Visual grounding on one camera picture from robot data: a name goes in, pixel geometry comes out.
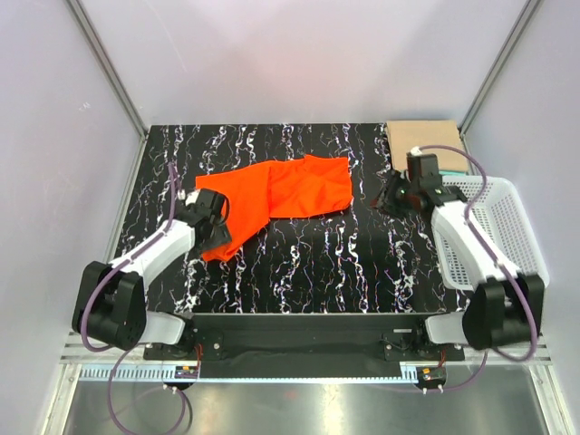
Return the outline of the orange t shirt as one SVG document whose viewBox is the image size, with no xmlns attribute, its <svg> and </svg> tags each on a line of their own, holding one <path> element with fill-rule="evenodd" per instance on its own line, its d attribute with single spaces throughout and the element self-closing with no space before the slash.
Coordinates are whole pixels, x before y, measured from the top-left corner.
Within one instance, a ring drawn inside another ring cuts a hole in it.
<svg viewBox="0 0 580 435">
<path fill-rule="evenodd" d="M 227 262 L 272 219 L 317 217 L 345 210 L 353 200 L 346 157 L 268 160 L 198 176 L 195 183 L 198 189 L 214 190 L 229 200 L 227 229 L 232 241 L 204 253 L 206 262 Z"/>
</svg>

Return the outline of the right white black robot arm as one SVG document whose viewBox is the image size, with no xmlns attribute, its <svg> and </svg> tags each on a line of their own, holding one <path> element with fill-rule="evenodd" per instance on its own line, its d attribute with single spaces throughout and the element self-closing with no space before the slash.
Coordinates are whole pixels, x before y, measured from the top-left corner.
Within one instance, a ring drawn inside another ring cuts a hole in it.
<svg viewBox="0 0 580 435">
<path fill-rule="evenodd" d="M 467 345 L 477 351 L 501 353 L 503 347 L 528 343 L 530 360 L 537 349 L 542 320 L 545 282 L 538 274 L 525 274 L 484 231 L 472 212 L 483 196 L 488 178 L 468 198 L 454 185 L 446 186 L 440 173 L 438 146 L 426 145 L 407 154 L 407 169 L 389 171 L 372 208 L 403 218 L 416 213 L 430 222 L 464 266 L 473 294 L 462 312 L 428 317 L 423 329 L 411 337 L 411 348 L 422 359 L 440 353 L 444 344 Z"/>
</svg>

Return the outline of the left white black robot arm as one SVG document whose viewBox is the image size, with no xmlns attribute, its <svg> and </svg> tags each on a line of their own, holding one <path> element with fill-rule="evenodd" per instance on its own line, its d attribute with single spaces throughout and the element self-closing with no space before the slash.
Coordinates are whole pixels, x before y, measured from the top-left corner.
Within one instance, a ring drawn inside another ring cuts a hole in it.
<svg viewBox="0 0 580 435">
<path fill-rule="evenodd" d="M 231 241 L 229 199 L 202 188 L 173 198 L 168 218 L 143 242 L 109 263 L 93 261 L 83 272 L 72 328 L 83 346 L 100 353 L 129 351 L 139 344 L 163 344 L 178 359 L 195 350 L 196 337 L 182 315 L 147 308 L 150 285 L 175 260 L 198 256 Z"/>
</svg>

